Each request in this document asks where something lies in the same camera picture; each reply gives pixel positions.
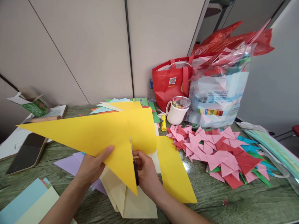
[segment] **table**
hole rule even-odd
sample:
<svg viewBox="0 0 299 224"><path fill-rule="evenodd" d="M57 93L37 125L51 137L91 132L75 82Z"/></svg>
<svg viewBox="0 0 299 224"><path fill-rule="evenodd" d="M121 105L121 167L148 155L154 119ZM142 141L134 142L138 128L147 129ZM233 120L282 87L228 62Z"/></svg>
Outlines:
<svg viewBox="0 0 299 224"><path fill-rule="evenodd" d="M95 105L71 106L67 108L65 118L89 115ZM235 124L233 131L241 129ZM53 142L45 147L39 164L20 173L5 174L13 158L0 161L0 210L8 205L18 194L36 178L47 177L59 195L63 193L73 176L53 163L71 156L76 150ZM201 161L190 162L180 150L180 155L188 172L198 204L188 204L192 210L213 223L288 223L299 220L299 196L286 179L270 177L272 188L259 180L232 190L227 183L222 183L206 173L206 164ZM224 199L228 206L222 205ZM157 208L158 219L122 219L107 196L97 190L89 189L75 219L81 223L169 223L164 213Z"/></svg>

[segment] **scissors handle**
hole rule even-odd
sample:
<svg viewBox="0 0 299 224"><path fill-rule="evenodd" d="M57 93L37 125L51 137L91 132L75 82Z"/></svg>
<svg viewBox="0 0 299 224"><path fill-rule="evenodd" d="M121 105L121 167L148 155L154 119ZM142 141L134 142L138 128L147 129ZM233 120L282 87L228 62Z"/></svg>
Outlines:
<svg viewBox="0 0 299 224"><path fill-rule="evenodd" d="M133 161L134 164L134 171L135 171L135 177L136 177L136 185L139 185L139 177L138 177L138 171L137 171L137 164L135 161Z"/></svg>

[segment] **smartphone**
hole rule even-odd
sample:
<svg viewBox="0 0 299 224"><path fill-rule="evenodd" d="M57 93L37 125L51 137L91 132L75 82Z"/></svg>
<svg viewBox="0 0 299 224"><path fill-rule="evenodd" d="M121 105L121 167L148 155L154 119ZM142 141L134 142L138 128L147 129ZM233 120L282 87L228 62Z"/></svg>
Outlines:
<svg viewBox="0 0 299 224"><path fill-rule="evenodd" d="M14 174L36 166L40 160L40 156L46 142L47 138L35 133L30 133L25 139L6 174Z"/></svg>

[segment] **red tote bag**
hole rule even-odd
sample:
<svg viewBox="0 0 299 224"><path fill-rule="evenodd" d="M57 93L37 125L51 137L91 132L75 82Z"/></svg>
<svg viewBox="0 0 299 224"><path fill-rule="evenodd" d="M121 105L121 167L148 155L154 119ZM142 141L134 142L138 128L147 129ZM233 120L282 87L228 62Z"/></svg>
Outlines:
<svg viewBox="0 0 299 224"><path fill-rule="evenodd" d="M163 112L165 112L168 102L175 96L188 97L189 80L193 73L193 68L191 67L193 57L196 56L171 59L170 61L153 68L153 85L156 102ZM183 64L184 66L177 68L176 65L178 64ZM159 71L159 69L165 66L165 70Z"/></svg>

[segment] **glue stick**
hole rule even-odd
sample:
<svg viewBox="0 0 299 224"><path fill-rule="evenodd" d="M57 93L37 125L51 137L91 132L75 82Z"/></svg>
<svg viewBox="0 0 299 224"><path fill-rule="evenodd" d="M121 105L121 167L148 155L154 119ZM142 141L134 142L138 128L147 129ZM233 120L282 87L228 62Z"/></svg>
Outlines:
<svg viewBox="0 0 299 224"><path fill-rule="evenodd" d="M165 124L166 117L165 115L161 116L161 130L166 131L166 124Z"/></svg>

